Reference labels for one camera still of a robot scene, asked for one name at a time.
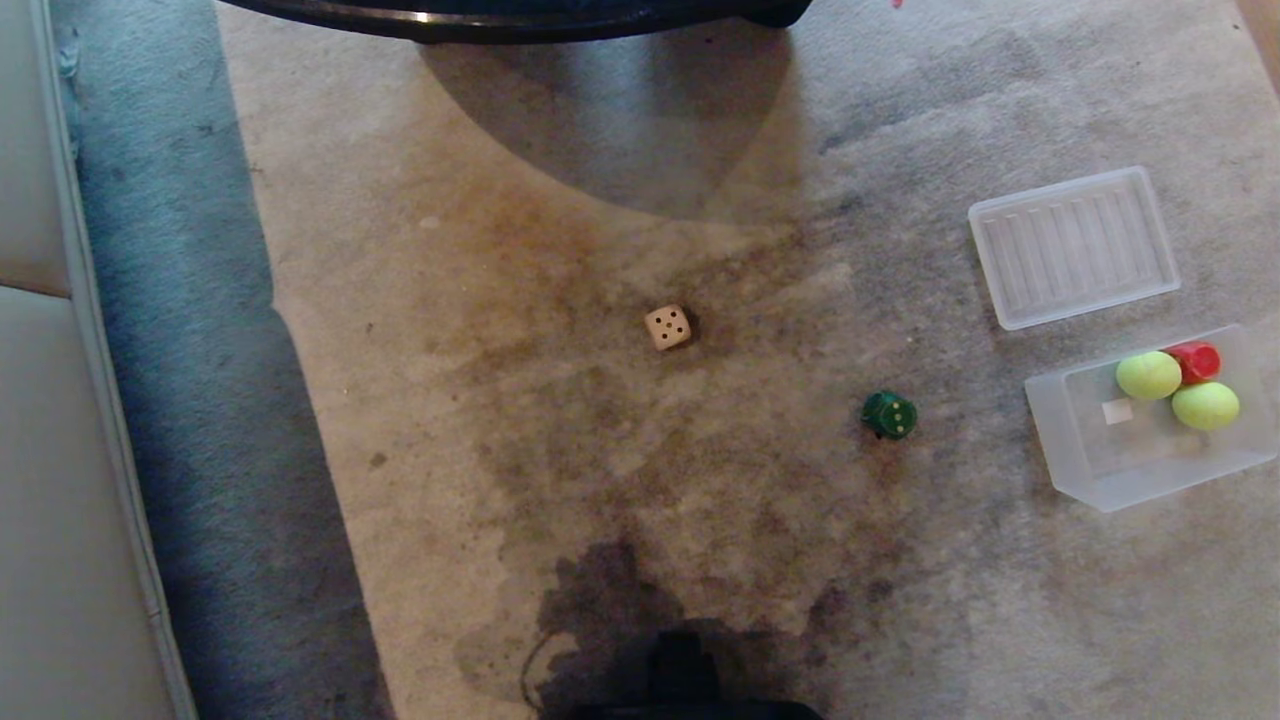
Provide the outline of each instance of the gray carpet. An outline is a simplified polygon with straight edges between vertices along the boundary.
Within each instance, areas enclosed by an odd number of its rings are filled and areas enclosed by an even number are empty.
[[[58,0],[81,184],[174,630],[205,719],[390,715],[209,0]]]

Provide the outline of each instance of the tennis ball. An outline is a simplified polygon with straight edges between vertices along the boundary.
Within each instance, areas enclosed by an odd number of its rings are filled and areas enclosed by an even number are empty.
[[[1116,382],[1130,397],[1160,400],[1183,384],[1183,368],[1157,350],[1121,360],[1116,366]]]
[[[1225,428],[1240,414],[1240,398],[1222,383],[1187,386],[1174,395],[1174,415],[1197,430]]]

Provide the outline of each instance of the red bottle cap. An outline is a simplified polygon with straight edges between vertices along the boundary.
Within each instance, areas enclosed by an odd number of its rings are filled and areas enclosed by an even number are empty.
[[[1165,350],[1183,368],[1183,384],[1207,383],[1222,369],[1217,348],[1207,342],[1192,341]]]

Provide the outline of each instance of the translucent lid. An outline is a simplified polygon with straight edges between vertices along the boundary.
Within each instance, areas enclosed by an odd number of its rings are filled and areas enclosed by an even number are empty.
[[[978,202],[969,224],[996,318],[1007,331],[1181,284],[1143,168]]]

